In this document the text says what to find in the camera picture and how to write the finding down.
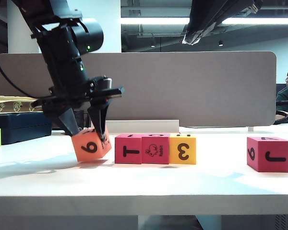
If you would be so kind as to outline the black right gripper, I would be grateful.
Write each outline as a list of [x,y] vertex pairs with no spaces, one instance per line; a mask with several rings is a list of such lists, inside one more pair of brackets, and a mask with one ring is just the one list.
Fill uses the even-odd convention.
[[259,11],[263,0],[193,0],[183,44],[195,45],[225,19],[248,8]]

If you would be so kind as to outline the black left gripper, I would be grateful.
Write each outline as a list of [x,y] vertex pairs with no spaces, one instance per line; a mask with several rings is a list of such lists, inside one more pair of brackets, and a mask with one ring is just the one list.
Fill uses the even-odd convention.
[[88,115],[93,123],[101,141],[106,138],[106,117],[108,107],[114,98],[119,98],[125,89],[122,86],[113,88],[111,80],[88,80],[76,85],[71,92],[62,93],[51,87],[50,96],[42,97],[33,102],[33,107],[47,109],[63,109],[58,116],[58,126],[65,134],[74,136],[79,133],[79,128],[73,109],[80,108],[84,103],[89,103]]

